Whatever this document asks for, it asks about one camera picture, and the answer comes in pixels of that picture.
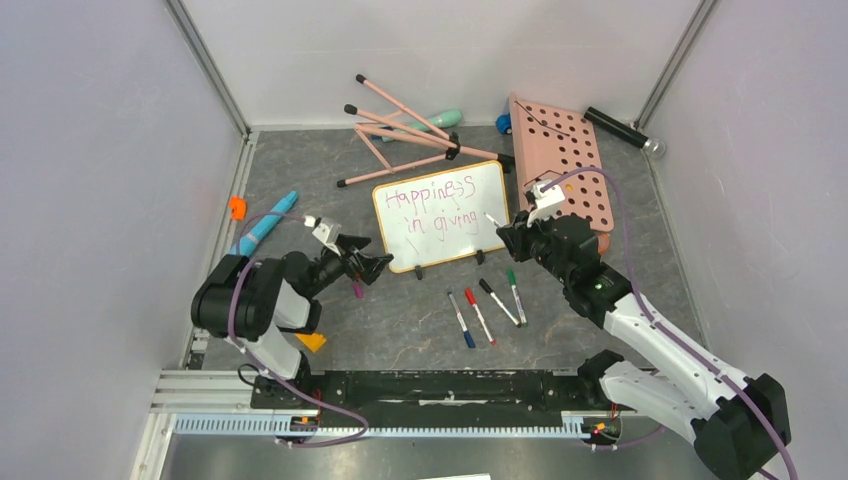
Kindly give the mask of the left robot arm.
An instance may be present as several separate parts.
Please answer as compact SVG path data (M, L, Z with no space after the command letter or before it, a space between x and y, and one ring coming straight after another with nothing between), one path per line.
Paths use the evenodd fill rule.
M368 237L341 234L314 258L291 251L256 262L227 254L195 293L191 321L242 350L261 375L279 377L278 397L302 407L313 397L314 381L301 372L307 368L305 355L285 335L316 330L322 313L317 295L337 280L371 285L379 278L394 256L367 254L370 243Z

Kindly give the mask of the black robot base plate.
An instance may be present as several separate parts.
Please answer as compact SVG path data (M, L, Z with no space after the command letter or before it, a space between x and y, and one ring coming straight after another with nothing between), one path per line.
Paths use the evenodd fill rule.
M301 399L258 377L250 406L300 413L325 428L553 427L564 411L608 416L614 405L577 374L552 370L324 371L300 378Z

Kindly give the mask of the yellow-framed whiteboard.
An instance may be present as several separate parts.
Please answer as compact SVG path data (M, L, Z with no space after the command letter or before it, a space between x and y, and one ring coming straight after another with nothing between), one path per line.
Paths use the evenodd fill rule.
M504 247L484 216L508 220L504 173L496 161L379 185L372 201L384 249L394 255L393 273Z

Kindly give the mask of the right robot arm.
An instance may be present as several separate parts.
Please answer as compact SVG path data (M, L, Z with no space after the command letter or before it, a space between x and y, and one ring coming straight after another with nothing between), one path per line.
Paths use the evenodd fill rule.
M570 308L648 360L657 374L604 351L587 360L577 382L591 408L629 407L676 433L719 479L767 477L779 457L799 476L788 446L786 392L772 376L753 378L721 360L665 318L635 282L606 264L586 219L533 221L521 212L496 227L510 256L535 261L563 287Z

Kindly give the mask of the purple whiteboard marker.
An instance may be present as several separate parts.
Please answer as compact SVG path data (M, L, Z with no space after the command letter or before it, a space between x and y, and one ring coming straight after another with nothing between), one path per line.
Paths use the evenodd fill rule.
M494 225L494 227L496 229L502 228L504 226L501 222L496 220L492 215L490 215L488 213L484 213L484 216L485 216L486 219L488 219Z

